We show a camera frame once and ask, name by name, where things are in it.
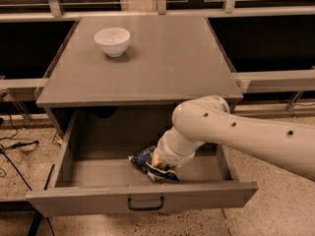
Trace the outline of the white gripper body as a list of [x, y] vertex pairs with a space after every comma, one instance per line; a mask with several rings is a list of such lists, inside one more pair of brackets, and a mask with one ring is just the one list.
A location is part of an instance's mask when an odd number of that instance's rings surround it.
[[152, 156], [152, 166], [156, 167], [156, 163], [162, 160], [168, 164], [170, 167], [176, 167], [179, 165], [187, 164], [195, 156], [195, 153], [190, 155], [179, 155], [174, 153], [172, 150], [162, 150], [161, 148], [156, 148]]

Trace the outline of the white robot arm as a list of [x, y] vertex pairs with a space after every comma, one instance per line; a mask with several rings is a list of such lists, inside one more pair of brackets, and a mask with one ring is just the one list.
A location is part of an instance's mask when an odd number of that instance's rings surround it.
[[214, 143], [234, 148], [309, 180], [315, 180], [315, 127], [233, 115], [219, 96], [180, 103], [172, 128], [157, 143], [152, 165], [188, 163], [197, 148]]

